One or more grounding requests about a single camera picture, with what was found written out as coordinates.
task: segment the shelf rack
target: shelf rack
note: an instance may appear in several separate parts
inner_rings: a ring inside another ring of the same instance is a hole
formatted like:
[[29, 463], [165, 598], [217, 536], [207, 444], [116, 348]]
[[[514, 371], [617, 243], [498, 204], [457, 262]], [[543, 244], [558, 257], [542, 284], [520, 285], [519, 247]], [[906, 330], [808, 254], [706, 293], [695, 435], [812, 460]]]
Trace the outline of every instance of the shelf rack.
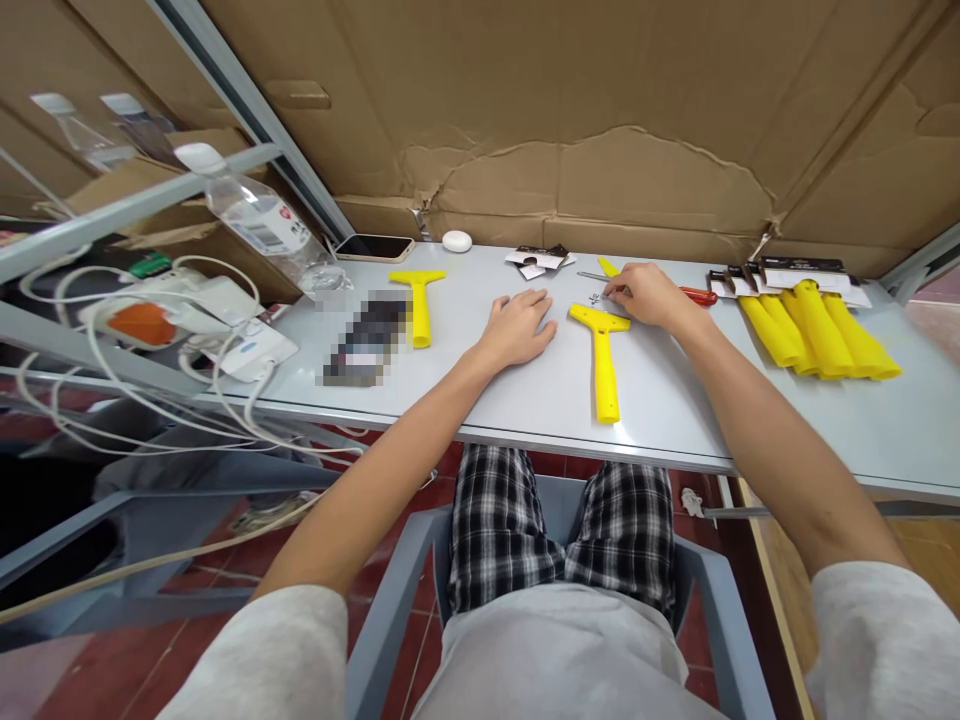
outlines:
[[[243, 173], [272, 163], [323, 228], [334, 248], [342, 244], [353, 234], [353, 227], [199, 2], [146, 2], [257, 143], [227, 158], [231, 170]], [[204, 182], [194, 173], [182, 175], [0, 250], [0, 284], [193, 197], [203, 192]], [[0, 340], [71, 365], [99, 368], [84, 334], [5, 302], [0, 302]], [[180, 371], [147, 357], [107, 343], [101, 343], [101, 347], [111, 367], [126, 382], [184, 398], [204, 389], [201, 383]], [[11, 371], [4, 368], [0, 372], [10, 374]], [[57, 375], [30, 373], [29, 377], [50, 380]], [[80, 378], [70, 380], [71, 384], [83, 384]], [[105, 389], [100, 381], [91, 384]]]

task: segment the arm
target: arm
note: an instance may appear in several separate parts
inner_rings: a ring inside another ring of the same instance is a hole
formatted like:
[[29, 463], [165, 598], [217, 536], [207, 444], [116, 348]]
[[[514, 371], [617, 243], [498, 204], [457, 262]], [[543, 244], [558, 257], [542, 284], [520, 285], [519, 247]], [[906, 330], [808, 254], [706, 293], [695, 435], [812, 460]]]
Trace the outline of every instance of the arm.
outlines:
[[480, 341], [327, 490], [283, 546], [254, 599], [304, 584], [347, 593], [487, 384], [553, 340], [555, 320], [537, 333], [553, 302], [546, 295], [527, 290], [494, 301]]
[[[613, 292], [622, 286], [632, 297]], [[631, 263], [606, 292], [635, 318], [663, 327], [680, 343], [737, 467], [796, 545], [811, 577], [848, 560], [909, 567], [880, 513], [836, 454], [660, 268]]]

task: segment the bottle label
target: bottle label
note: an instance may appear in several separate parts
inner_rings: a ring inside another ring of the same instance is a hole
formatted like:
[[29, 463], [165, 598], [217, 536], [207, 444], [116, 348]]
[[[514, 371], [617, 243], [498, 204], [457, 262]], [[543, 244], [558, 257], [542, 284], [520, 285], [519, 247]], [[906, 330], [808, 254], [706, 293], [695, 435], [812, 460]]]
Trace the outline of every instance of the bottle label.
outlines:
[[230, 229], [261, 255], [289, 255], [313, 237], [293, 210], [283, 203], [255, 218], [231, 222]]

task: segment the gray t-shirt sleeve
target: gray t-shirt sleeve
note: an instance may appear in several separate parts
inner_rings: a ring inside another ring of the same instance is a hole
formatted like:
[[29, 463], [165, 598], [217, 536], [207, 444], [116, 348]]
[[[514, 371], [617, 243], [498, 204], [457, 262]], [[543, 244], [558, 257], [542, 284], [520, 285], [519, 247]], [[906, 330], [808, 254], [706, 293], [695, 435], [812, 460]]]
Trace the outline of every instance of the gray t-shirt sleeve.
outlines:
[[233, 616], [158, 717], [342, 718], [346, 659], [343, 598], [284, 588]]
[[920, 576], [849, 562], [813, 579], [820, 658], [807, 677], [829, 720], [960, 712], [960, 623]]

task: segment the gray chair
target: gray chair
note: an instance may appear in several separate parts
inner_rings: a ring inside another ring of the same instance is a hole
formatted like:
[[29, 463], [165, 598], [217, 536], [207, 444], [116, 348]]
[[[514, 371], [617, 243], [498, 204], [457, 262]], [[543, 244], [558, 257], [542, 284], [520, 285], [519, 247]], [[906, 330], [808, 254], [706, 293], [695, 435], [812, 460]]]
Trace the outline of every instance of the gray chair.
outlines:
[[[579, 527], [586, 483], [538, 475], [537, 485], [547, 536], [566, 544]], [[383, 711], [420, 571], [431, 547], [440, 619], [443, 624], [449, 620], [450, 519], [447, 506], [415, 513], [407, 521], [347, 664], [348, 720], [377, 720]], [[696, 581], [706, 612], [720, 710], [733, 720], [772, 720], [773, 706], [730, 564], [718, 553], [674, 539], [674, 633], [683, 625]]]
[[[236, 472], [263, 478], [262, 483], [223, 490], [114, 493], [0, 558], [0, 588], [105, 519], [118, 527], [121, 553], [94, 574], [199, 547], [244, 496], [324, 489], [340, 476], [266, 455], [234, 453], [225, 457], [224, 463], [222, 472], [229, 475], [236, 466]], [[164, 593], [167, 582], [190, 562], [146, 570], [0, 625], [0, 652], [64, 635], [234, 612], [253, 592], [252, 587], [245, 587]]]

